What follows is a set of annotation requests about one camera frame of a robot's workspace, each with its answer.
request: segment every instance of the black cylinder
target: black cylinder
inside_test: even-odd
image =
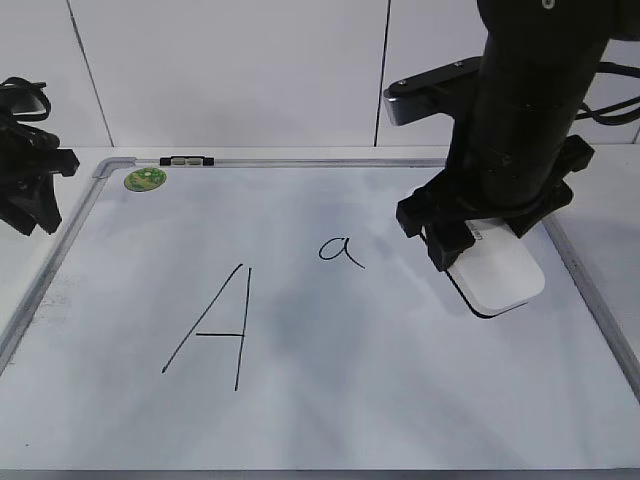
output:
[[[462,171],[497,207],[518,207],[543,187],[607,41],[542,65],[489,36],[469,118]]]

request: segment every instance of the black cable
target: black cable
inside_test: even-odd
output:
[[[613,75],[621,75],[624,77],[632,77],[640,79],[640,68],[631,67],[628,65],[619,65],[613,62],[600,62],[598,65],[598,73],[610,73]],[[582,120],[585,118],[591,118],[595,122],[601,125],[625,125],[631,123],[640,118],[640,107],[631,110],[630,112],[621,113],[618,115],[604,115],[606,113],[616,112],[632,105],[640,103],[640,96],[630,98],[624,102],[619,102],[608,107],[600,108],[598,110],[592,110],[589,105],[582,103],[580,108],[585,111],[576,116],[576,120]]]

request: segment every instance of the black marker writing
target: black marker writing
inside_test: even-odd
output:
[[[359,263],[355,258],[353,258],[351,256],[351,253],[349,252],[349,237],[335,237],[332,238],[331,240],[327,240],[324,245],[322,245],[322,247],[320,247],[320,250],[318,251],[318,256],[322,259],[322,260],[333,260],[335,258],[338,258],[341,254],[345,254],[347,256],[347,258],[349,260],[351,260],[353,263],[355,263],[357,266],[359,266],[360,268],[364,269],[364,265],[362,265],[361,263]],[[331,245],[332,243],[335,242],[342,242],[342,248],[340,250],[338,250],[338,253],[336,253],[335,255],[332,255],[330,257],[327,257],[324,255],[324,250]]]
[[[247,313],[249,313],[249,294],[251,293],[251,267],[249,267],[249,276],[247,277],[247,297],[244,302],[244,321],[242,322],[242,338],[240,338],[240,349],[238,350],[238,368],[236,369],[236,386],[234,390],[238,391],[240,383],[240,366],[242,365],[242,349],[244,348],[244,337],[247,333]]]
[[[191,335],[193,333],[193,331],[196,329],[196,327],[200,324],[200,322],[202,321],[202,319],[205,317],[205,315],[207,314],[207,312],[209,310],[211,310],[211,307],[213,306],[214,303],[216,303],[216,300],[218,300],[218,297],[220,297],[220,295],[222,294],[223,290],[226,288],[226,286],[229,284],[229,282],[231,281],[231,279],[233,278],[233,276],[236,274],[236,272],[238,270],[240,270],[240,268],[242,267],[242,264],[238,265],[233,272],[231,272],[231,275],[229,275],[229,277],[227,277],[227,280],[222,284],[222,287],[220,287],[220,290],[218,290],[218,293],[216,293],[216,296],[213,297],[213,300],[211,300],[211,303],[209,304],[209,306],[207,308],[205,308],[204,312],[202,312],[202,315],[200,315],[200,317],[198,318],[198,320],[196,320],[196,323],[193,324],[193,326],[189,329],[189,331],[187,332],[187,334],[184,336],[184,338],[182,339],[182,341],[178,344],[178,346],[176,347],[176,349],[173,351],[173,353],[171,354],[171,356],[169,357],[169,360],[167,361],[167,363],[165,364],[164,367],[162,367],[162,373],[167,371],[167,368],[169,368],[169,365],[171,365],[171,362],[173,362],[173,359],[176,358],[176,355],[178,354],[178,352],[180,351],[180,349],[182,348],[182,346],[184,345],[184,343],[187,341],[187,339],[189,338],[189,335]]]

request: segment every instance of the white object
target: white object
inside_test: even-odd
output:
[[[495,317],[542,292],[544,273],[504,221],[472,220],[467,226],[476,243],[448,272],[476,313]]]

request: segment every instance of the black mount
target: black mount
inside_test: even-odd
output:
[[[455,121],[445,169],[398,203],[396,218],[408,237],[419,235],[438,271],[447,270],[475,239],[465,221],[502,218],[522,237],[549,213],[568,205],[573,192],[564,182],[570,172],[586,168],[593,149],[579,136],[564,140],[551,171],[535,198],[517,207],[499,207],[463,174],[468,150],[469,113],[476,98],[482,58],[474,57],[393,83],[384,92],[392,122],[404,125],[437,113]],[[510,158],[495,157],[483,170],[496,175]]]
[[[56,231],[62,218],[53,190],[53,174],[75,174],[72,150],[58,149],[58,138],[19,122],[44,120],[51,104],[44,83],[12,77],[0,84],[0,220],[30,235],[36,225]]]

